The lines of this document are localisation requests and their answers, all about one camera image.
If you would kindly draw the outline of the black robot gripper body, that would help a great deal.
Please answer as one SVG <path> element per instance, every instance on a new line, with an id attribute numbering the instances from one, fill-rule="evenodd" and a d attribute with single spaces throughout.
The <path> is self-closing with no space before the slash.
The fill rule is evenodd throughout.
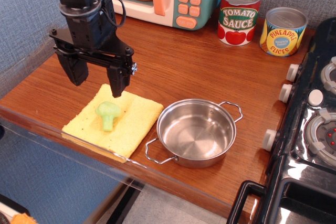
<path id="1" fill-rule="evenodd" d="M 135 74 L 137 64 L 132 60 L 134 50 L 117 35 L 117 24 L 112 0 L 65 0 L 59 11 L 67 21 L 67 28 L 52 29 L 49 33 L 55 41 L 55 51 L 77 55 L 79 59 L 109 68 L 125 68 Z"/>

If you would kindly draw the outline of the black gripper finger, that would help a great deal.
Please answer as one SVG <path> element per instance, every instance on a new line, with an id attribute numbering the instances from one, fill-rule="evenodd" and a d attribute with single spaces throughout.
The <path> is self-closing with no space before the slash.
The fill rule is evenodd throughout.
<path id="1" fill-rule="evenodd" d="M 118 98 L 130 84 L 130 75 L 125 68 L 110 66 L 107 68 L 112 96 Z"/>
<path id="2" fill-rule="evenodd" d="M 70 82 L 80 86 L 89 75 L 87 62 L 79 59 L 77 55 L 66 55 L 60 51 L 57 51 L 56 54 Z"/>

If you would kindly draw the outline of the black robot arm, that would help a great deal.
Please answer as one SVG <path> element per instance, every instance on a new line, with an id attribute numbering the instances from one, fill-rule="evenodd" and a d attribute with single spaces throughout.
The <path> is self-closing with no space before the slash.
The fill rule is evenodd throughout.
<path id="1" fill-rule="evenodd" d="M 69 80 L 76 86 L 88 77 L 88 63 L 106 68 L 113 97 L 120 97 L 137 70 L 134 50 L 117 37 L 112 0 L 60 0 L 67 28 L 52 29 L 54 49 Z"/>

